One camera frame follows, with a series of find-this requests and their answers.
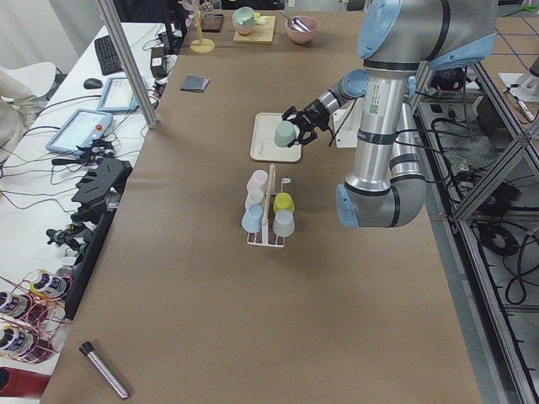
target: wooden cutting board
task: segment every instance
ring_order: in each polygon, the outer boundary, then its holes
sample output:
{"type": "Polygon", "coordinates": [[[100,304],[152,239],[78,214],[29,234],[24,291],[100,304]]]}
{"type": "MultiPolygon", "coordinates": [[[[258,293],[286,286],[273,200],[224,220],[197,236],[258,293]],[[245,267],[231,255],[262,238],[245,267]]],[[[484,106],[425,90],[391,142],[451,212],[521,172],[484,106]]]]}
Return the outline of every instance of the wooden cutting board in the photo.
{"type": "Polygon", "coordinates": [[[273,42],[273,31],[275,30],[275,16],[266,17],[268,22],[264,25],[255,25],[254,31],[249,35],[240,35],[234,32],[234,42],[246,44],[271,44],[273,42]]]}

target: white desk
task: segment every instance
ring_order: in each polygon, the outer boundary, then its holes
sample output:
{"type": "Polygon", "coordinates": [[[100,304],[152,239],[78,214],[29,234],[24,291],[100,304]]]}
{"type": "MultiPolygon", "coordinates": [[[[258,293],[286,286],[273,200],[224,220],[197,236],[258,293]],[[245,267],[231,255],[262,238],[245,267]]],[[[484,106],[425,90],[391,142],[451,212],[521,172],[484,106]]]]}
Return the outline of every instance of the white desk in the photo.
{"type": "MultiPolygon", "coordinates": [[[[155,38],[156,33],[163,32],[164,27],[161,24],[123,24],[123,27],[141,75],[152,79],[150,51],[143,50],[143,46],[149,40],[155,38]]],[[[103,27],[96,35],[96,38],[106,34],[107,30],[103,27]]],[[[119,72],[103,77],[99,69],[93,43],[91,43],[64,83],[58,88],[49,104],[83,95],[101,94],[102,88],[95,90],[84,89],[83,82],[87,78],[95,77],[105,84],[108,77],[121,77],[124,75],[123,72],[119,72]]],[[[51,107],[40,115],[35,121],[34,127],[42,125],[60,127],[75,110],[80,108],[96,109],[98,102],[99,98],[84,98],[51,107]]],[[[128,160],[134,166],[138,151],[141,149],[147,132],[146,122],[140,113],[134,113],[128,117],[118,114],[115,115],[112,126],[116,125],[118,125],[118,129],[115,130],[115,155],[121,160],[128,160]]],[[[70,172],[63,166],[56,167],[53,184],[51,184],[51,159],[58,156],[46,156],[45,144],[55,133],[55,130],[33,130],[19,143],[15,153],[26,161],[34,162],[20,165],[23,161],[15,155],[11,156],[4,164],[4,177],[0,179],[0,189],[28,194],[59,194],[54,197],[8,194],[8,197],[16,205],[28,206],[39,200],[55,198],[64,210],[68,212],[76,210],[78,204],[71,202],[70,199],[76,192],[75,184],[86,173],[88,168],[70,165],[71,170],[77,170],[76,172],[70,172]],[[35,161],[40,157],[46,159],[35,161]]],[[[0,196],[0,256],[2,257],[0,276],[11,279],[13,282],[19,282],[33,270],[42,268],[54,273],[62,265],[74,263],[74,253],[69,248],[58,248],[46,244],[48,237],[45,231],[47,229],[63,229],[67,224],[71,223],[71,213],[64,212],[58,203],[51,200],[37,204],[27,210],[19,210],[14,208],[5,197],[0,196]]],[[[11,289],[11,285],[0,280],[0,290],[11,289]]],[[[62,345],[62,338],[55,338],[55,349],[60,350],[62,345]]],[[[53,358],[37,365],[23,364],[0,358],[0,365],[51,374],[56,366],[57,356],[55,355],[53,358]]],[[[36,400],[15,398],[2,398],[1,401],[2,404],[30,404],[37,402],[36,400]]]]}

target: green bowl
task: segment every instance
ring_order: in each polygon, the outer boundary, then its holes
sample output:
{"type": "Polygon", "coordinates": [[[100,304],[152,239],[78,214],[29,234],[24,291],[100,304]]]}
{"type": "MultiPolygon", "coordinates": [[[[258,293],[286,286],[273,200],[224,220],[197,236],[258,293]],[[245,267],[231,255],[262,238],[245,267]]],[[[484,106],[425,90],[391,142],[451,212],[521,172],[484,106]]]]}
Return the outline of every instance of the green bowl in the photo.
{"type": "Polygon", "coordinates": [[[249,27],[254,24],[254,10],[241,7],[232,14],[232,21],[238,27],[249,27]]]}

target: robotic hand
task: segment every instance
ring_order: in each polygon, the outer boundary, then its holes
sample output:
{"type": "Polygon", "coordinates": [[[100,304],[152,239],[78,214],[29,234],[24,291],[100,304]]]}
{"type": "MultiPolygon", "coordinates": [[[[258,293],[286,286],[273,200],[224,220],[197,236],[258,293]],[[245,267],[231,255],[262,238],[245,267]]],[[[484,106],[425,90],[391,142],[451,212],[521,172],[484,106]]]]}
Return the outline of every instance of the robotic hand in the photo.
{"type": "Polygon", "coordinates": [[[335,110],[365,96],[354,169],[337,187],[343,225],[402,226],[419,213],[425,184],[418,156],[413,146],[395,143],[414,143],[412,113],[403,104],[408,79],[421,61],[439,71],[488,56],[497,6],[496,0],[375,0],[358,40],[365,70],[347,74],[303,111],[292,107],[283,114],[300,130],[289,146],[304,145],[316,138],[316,127],[329,128],[335,110]],[[307,131],[311,135],[305,139],[307,131]]]}

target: black keyboard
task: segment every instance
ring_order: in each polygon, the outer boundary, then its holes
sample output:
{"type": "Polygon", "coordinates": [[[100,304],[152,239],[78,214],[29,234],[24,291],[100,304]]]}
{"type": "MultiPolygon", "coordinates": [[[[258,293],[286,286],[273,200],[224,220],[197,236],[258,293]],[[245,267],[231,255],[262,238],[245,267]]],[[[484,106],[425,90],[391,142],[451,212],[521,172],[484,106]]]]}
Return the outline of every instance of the black keyboard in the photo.
{"type": "Polygon", "coordinates": [[[121,70],[121,62],[115,47],[112,45],[112,39],[109,35],[97,38],[95,45],[95,54],[98,56],[101,72],[104,76],[121,70]]]}

